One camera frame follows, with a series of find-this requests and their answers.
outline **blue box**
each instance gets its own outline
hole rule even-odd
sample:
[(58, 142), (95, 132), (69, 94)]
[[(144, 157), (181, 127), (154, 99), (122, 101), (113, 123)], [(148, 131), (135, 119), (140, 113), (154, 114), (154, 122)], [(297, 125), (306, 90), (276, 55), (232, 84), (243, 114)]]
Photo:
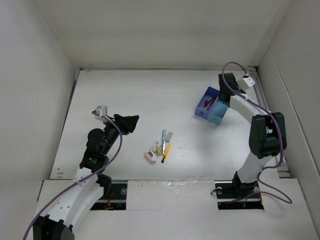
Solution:
[[(218, 96), (219, 90), (209, 86), (196, 107), (194, 114), (219, 126), (228, 110), (228, 106)], [(212, 97), (213, 99), (203, 108), (205, 102), (209, 101)]]

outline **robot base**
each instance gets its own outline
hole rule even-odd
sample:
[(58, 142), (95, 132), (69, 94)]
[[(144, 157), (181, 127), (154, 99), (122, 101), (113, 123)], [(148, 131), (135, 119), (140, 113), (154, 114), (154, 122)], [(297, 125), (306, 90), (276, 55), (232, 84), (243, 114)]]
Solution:
[(233, 200), (243, 198), (254, 190), (246, 188), (236, 193), (232, 180), (215, 181), (215, 191), (219, 210), (240, 210), (240, 209), (264, 209), (263, 202), (258, 195), (253, 195), (238, 202), (229, 203)]

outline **wall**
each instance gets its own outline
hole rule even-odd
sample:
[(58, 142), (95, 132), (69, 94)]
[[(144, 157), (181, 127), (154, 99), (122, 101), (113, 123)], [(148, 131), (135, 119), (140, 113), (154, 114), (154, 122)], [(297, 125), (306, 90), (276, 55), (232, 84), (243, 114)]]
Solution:
[(0, 181), (47, 179), (74, 68), (33, 0), (0, 1)]
[(286, 160), (320, 233), (320, 1), (294, 0), (260, 66), (272, 111), (286, 117)]
[(35, 0), (77, 67), (257, 66), (291, 0)]

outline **purple cable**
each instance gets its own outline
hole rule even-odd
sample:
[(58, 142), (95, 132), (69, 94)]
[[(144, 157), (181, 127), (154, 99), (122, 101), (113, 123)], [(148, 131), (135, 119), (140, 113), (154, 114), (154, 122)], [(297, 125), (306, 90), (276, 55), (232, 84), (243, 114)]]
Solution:
[[(227, 81), (226, 81), (226, 79), (225, 79), (225, 70), (226, 70), (226, 67), (227, 67), (229, 64), (238, 65), (240, 68), (242, 68), (242, 70), (245, 72), (245, 74), (248, 74), (248, 73), (247, 73), (247, 70), (246, 70), (243, 66), (241, 66), (241, 64), (239, 64), (239, 63), (237, 63), (237, 62), (235, 62), (235, 61), (229, 61), (229, 62), (227, 62), (227, 63), (223, 66), (223, 68), (222, 68), (222, 79), (223, 79), (223, 82), (224, 82), (224, 84), (226, 85), (226, 87), (227, 87), (233, 94), (235, 94), (235, 95), (237, 95), (237, 96), (239, 96), (239, 97), (241, 97), (241, 98), (243, 98), (243, 99), (246, 99), (245, 96), (243, 96), (243, 95), (240, 94), (239, 92), (233, 90), (233, 89), (228, 85), (228, 83), (227, 83)], [(282, 135), (281, 135), (281, 131), (280, 131), (279, 125), (278, 125), (275, 117), (274, 117), (274, 116), (271, 114), (271, 112), (268, 111), (266, 108), (264, 108), (264, 107), (262, 107), (262, 106), (259, 106), (258, 104), (256, 104), (255, 102), (253, 102), (253, 101), (250, 100), (250, 99), (247, 99), (247, 102), (250, 103), (251, 105), (255, 106), (256, 108), (263, 110), (264, 112), (266, 112), (266, 113), (269, 115), (269, 117), (272, 119), (272, 121), (273, 121), (273, 123), (274, 123), (275, 129), (276, 129), (276, 133), (278, 134), (279, 143), (280, 143), (280, 160), (279, 160), (279, 162), (278, 162), (275, 166), (265, 166), (265, 167), (263, 167), (263, 168), (261, 169), (261, 171), (260, 171), (260, 172), (258, 173), (258, 175), (257, 175), (257, 180), (258, 180), (261, 184), (263, 184), (263, 185), (265, 185), (265, 186), (267, 186), (267, 187), (269, 187), (269, 188), (271, 188), (271, 189), (273, 189), (273, 190), (276, 190), (277, 192), (279, 192), (280, 194), (282, 194), (283, 196), (285, 196), (288, 200), (283, 199), (283, 198), (281, 198), (281, 197), (279, 197), (279, 196), (276, 196), (276, 195), (274, 195), (274, 194), (272, 194), (272, 193), (270, 193), (270, 192), (257, 191), (257, 192), (253, 192), (253, 193), (251, 193), (251, 194), (249, 194), (248, 196), (245, 196), (245, 197), (243, 197), (243, 198), (235, 199), (235, 200), (233, 200), (233, 201), (228, 201), (228, 202), (226, 202), (226, 203), (228, 203), (228, 204), (233, 204), (233, 203), (239, 202), (239, 201), (241, 201), (241, 200), (243, 200), (243, 199), (247, 199), (247, 198), (249, 198), (249, 197), (251, 197), (251, 196), (253, 196), (253, 195), (257, 195), (257, 194), (267, 194), (267, 195), (273, 196), (273, 197), (275, 197), (275, 198), (277, 198), (277, 199), (279, 199), (279, 200), (281, 200), (281, 201), (284, 201), (284, 202), (287, 203), (287, 204), (292, 204), (291, 198), (288, 197), (283, 191), (275, 188), (274, 186), (271, 186), (271, 185), (269, 185), (269, 184), (266, 184), (265, 182), (263, 182), (263, 181), (260, 180), (260, 175), (261, 175), (261, 173), (262, 173), (264, 170), (266, 170), (266, 169), (276, 169), (276, 168), (278, 168), (278, 167), (283, 163), (283, 161), (284, 161), (284, 143), (283, 143), (283, 141), (282, 141)]]
[[(93, 115), (96, 115), (96, 116), (100, 116), (98, 113), (96, 113), (95, 111), (92, 112)], [(121, 133), (121, 130), (119, 129), (119, 127), (112, 121), (110, 120), (109, 118), (105, 117), (105, 116), (100, 116), (101, 118), (107, 120), (109, 123), (111, 123), (115, 129), (117, 129), (117, 131), (119, 132), (119, 135), (120, 135), (120, 144), (119, 144), (119, 147), (118, 147), (118, 150), (116, 151), (116, 153), (114, 154), (113, 158), (111, 158), (111, 160), (106, 164), (104, 165), (103, 167), (101, 167), (100, 169), (98, 169), (97, 171), (89, 174), (88, 176), (85, 176), (84, 178), (80, 179), (79, 182), (83, 182), (85, 180), (87, 180), (88, 178), (92, 177), (93, 175), (96, 175), (97, 173), (99, 172), (102, 172), (105, 170), (105, 168), (107, 166), (109, 166), (113, 160), (115, 160), (115, 158), (117, 157), (118, 153), (120, 152), (120, 149), (121, 149), (121, 146), (122, 146), (122, 139), (123, 139), (123, 136), (122, 136), (122, 133)], [(61, 191), (60, 193), (58, 193), (54, 198), (51, 199), (51, 201), (49, 201), (34, 217), (34, 219), (31, 221), (30, 225), (28, 226), (28, 228), (26, 229), (25, 231), (25, 234), (23, 236), (23, 239), (22, 240), (26, 240), (27, 239), (27, 236), (30, 232), (30, 229), (32, 228), (32, 226), (34, 225), (34, 223), (36, 222), (37, 218), (44, 212), (44, 210), (46, 210), (47, 207), (49, 207), (57, 198), (59, 198), (62, 194), (64, 194), (65, 192), (69, 191), (70, 189), (72, 189), (74, 186), (76, 186), (78, 183), (75, 182), (73, 184), (71, 184), (70, 186), (68, 186), (66, 189), (64, 189), (63, 191)]]

